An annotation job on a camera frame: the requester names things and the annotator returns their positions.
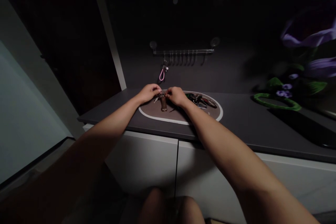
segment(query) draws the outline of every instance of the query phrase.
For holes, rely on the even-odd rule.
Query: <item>dark wall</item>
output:
[[[10,2],[79,115],[121,91],[96,0]]]
[[[221,44],[200,66],[170,66],[162,88],[249,93],[265,82],[288,50],[280,34],[285,22],[302,8],[326,0],[107,0],[128,88],[157,82],[163,57],[158,50],[209,48]]]

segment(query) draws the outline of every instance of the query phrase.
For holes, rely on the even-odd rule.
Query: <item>hand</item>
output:
[[[178,107],[183,107],[184,104],[190,101],[180,87],[168,88],[165,96]]]
[[[146,85],[140,93],[135,97],[139,100],[140,104],[150,101],[155,95],[162,92],[162,89],[157,84]]]

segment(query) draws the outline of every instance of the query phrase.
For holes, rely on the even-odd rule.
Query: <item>white cabinet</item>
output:
[[[125,131],[105,160],[124,192],[142,195],[156,186],[174,196],[178,140]]]
[[[89,129],[91,129],[93,126],[94,126],[93,124],[85,124],[85,125],[83,126],[83,130],[86,132],[86,131],[88,131]]]
[[[233,189],[207,152],[197,145],[182,141],[178,149],[176,196],[193,197],[205,218],[246,223]],[[257,155],[311,213],[336,209],[336,165]]]

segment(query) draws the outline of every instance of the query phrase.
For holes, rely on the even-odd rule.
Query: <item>leg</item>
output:
[[[191,197],[183,197],[177,217],[178,224],[205,224],[200,207]]]
[[[153,188],[143,204],[138,224],[164,224],[166,220],[165,196],[159,188]]]

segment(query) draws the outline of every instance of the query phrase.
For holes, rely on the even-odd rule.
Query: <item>keychain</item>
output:
[[[160,80],[160,81],[163,81],[163,80],[165,79],[165,72],[167,72],[167,70],[168,70],[168,67],[167,67],[167,65],[165,64],[165,62],[166,62],[166,64],[167,64],[167,61],[164,60],[164,61],[163,61],[163,64],[162,64],[162,70],[161,70],[161,73],[160,73],[160,76],[159,76],[159,80]]]

